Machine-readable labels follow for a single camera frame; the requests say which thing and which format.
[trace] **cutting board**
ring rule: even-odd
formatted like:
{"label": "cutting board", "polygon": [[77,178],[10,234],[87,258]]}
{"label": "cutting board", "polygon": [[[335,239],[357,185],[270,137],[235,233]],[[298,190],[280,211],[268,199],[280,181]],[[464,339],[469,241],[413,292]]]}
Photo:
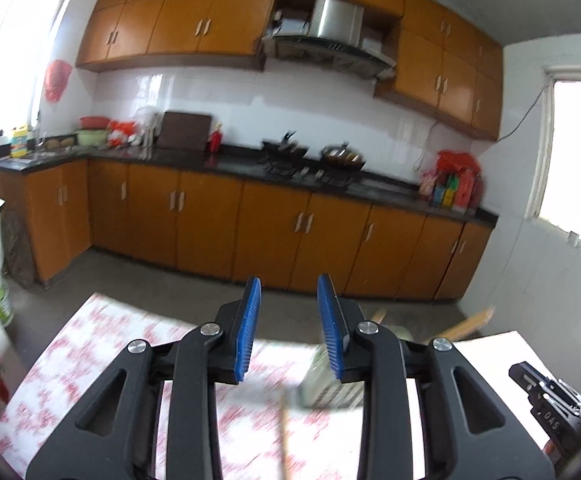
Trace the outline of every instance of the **cutting board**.
{"label": "cutting board", "polygon": [[212,117],[206,114],[166,112],[157,137],[157,148],[203,152],[208,142],[211,120]]}

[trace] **stainless steel range hood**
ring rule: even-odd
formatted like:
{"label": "stainless steel range hood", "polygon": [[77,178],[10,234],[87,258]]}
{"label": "stainless steel range hood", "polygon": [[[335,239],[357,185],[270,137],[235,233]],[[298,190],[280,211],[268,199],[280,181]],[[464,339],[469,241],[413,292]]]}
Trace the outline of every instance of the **stainless steel range hood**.
{"label": "stainless steel range hood", "polygon": [[273,33],[262,38],[267,56],[307,61],[365,78],[395,76],[395,61],[359,47],[363,7],[341,0],[317,0],[307,33]]}

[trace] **concrete floor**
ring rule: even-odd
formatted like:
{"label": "concrete floor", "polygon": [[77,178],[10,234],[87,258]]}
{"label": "concrete floor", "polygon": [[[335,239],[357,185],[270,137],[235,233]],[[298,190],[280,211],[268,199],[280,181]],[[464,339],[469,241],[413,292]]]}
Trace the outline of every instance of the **concrete floor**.
{"label": "concrete floor", "polygon": [[[70,317],[94,292],[155,314],[194,324],[210,321],[223,303],[238,300],[243,288],[187,276],[97,250],[88,250],[58,276],[49,290],[29,290],[8,278],[13,322],[7,332],[25,366],[30,367]],[[360,301],[366,317],[385,308],[384,322],[402,325],[424,340],[464,319],[454,304]],[[314,296],[265,290],[257,338],[321,342]]]}

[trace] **white tile wall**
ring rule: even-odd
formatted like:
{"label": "white tile wall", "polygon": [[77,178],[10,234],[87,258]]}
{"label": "white tile wall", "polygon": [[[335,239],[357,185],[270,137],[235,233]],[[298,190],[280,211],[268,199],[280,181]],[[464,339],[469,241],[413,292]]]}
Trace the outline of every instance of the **white tile wall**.
{"label": "white tile wall", "polygon": [[[581,65],[581,34],[504,49],[502,134],[511,131],[545,83],[545,68]],[[460,307],[496,314],[486,333],[518,330],[553,373],[581,391],[581,253],[541,221],[524,220],[539,150],[540,103],[513,136],[473,142],[483,167],[484,205],[501,217]]]}
{"label": "white tile wall", "polygon": [[373,99],[373,84],[356,76],[268,60],[264,72],[172,67],[102,73],[91,114],[126,120],[146,105],[212,114],[226,142],[259,148],[262,139],[295,139],[318,156],[348,140],[367,168],[416,181],[414,167],[441,149],[468,151],[470,140],[412,110]]}

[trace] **floral tablecloth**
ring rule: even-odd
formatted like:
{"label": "floral tablecloth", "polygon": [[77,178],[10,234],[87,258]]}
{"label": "floral tablecloth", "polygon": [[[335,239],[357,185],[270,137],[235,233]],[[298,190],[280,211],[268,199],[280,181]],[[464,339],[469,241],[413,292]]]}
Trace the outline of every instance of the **floral tablecloth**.
{"label": "floral tablecloth", "polygon": [[[59,421],[129,341],[144,338],[155,346],[178,340],[192,329],[193,325],[182,321],[94,294],[46,348],[14,393],[0,420],[0,453],[24,477],[30,460]],[[511,344],[515,351],[501,351]],[[512,364],[508,361],[519,357],[547,372],[521,336],[513,332],[460,345],[458,348],[486,380],[493,381],[495,390],[543,446],[547,437],[529,415],[525,394],[507,377],[507,367]],[[494,366],[492,359],[486,363],[483,358],[487,345],[498,354]],[[239,386],[218,384],[219,447],[226,480],[282,478],[282,393],[292,393],[301,383],[314,351],[312,345],[257,340],[244,382]],[[161,480],[165,478],[170,391],[167,383],[157,441],[156,476]],[[355,479],[361,422],[361,409],[327,412],[291,405],[286,431],[292,478]],[[424,476],[423,455],[417,444],[421,442],[420,433],[420,425],[413,424],[416,479]]]}

